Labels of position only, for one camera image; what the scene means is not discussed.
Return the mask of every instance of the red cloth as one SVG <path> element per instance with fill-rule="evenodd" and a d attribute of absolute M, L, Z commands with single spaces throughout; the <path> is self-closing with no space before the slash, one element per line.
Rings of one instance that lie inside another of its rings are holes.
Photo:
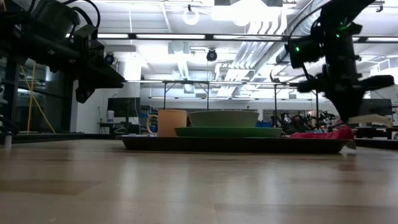
<path fill-rule="evenodd" d="M 294 133 L 289 138 L 353 140 L 354 133 L 350 127 L 340 126 L 337 131 L 332 133 Z"/>

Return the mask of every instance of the monitor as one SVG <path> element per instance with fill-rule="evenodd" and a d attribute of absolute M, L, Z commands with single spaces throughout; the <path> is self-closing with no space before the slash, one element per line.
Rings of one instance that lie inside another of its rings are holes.
<path fill-rule="evenodd" d="M 363 99 L 359 110 L 360 115 L 378 114 L 380 116 L 392 115 L 390 99 Z"/>
<path fill-rule="evenodd" d="M 108 111 L 114 111 L 115 118 L 125 118 L 127 116 L 130 118 L 138 117 L 139 105 L 140 105 L 140 98 L 108 99 Z"/>

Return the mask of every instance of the mug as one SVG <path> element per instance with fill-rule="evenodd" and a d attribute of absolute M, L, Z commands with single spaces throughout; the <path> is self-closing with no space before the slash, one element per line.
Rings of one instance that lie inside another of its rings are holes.
<path fill-rule="evenodd" d="M 151 118 L 157 118 L 157 133 L 150 130 Z M 159 115 L 149 115 L 147 118 L 147 131 L 157 134 L 158 137 L 177 137 L 175 128 L 187 127 L 187 112 L 180 110 L 159 110 Z"/>

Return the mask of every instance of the mug handle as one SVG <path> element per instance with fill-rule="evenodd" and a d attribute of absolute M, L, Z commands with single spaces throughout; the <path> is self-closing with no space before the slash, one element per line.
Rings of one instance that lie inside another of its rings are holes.
<path fill-rule="evenodd" d="M 148 131 L 149 133 L 151 133 L 151 134 L 156 134 L 156 133 L 153 133 L 152 131 L 150 131 L 150 128 L 149 128 L 149 123 L 150 123 L 150 120 L 151 120 L 152 118 L 158 118 L 158 116 L 157 116 L 157 115 L 154 115 L 154 114 L 148 116 L 148 118 L 147 118 L 147 131 Z"/>

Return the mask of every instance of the green plate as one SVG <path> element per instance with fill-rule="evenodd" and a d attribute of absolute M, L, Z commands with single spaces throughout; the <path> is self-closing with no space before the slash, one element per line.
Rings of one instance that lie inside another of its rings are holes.
<path fill-rule="evenodd" d="M 179 137 L 278 138 L 280 128 L 188 127 L 175 128 Z"/>

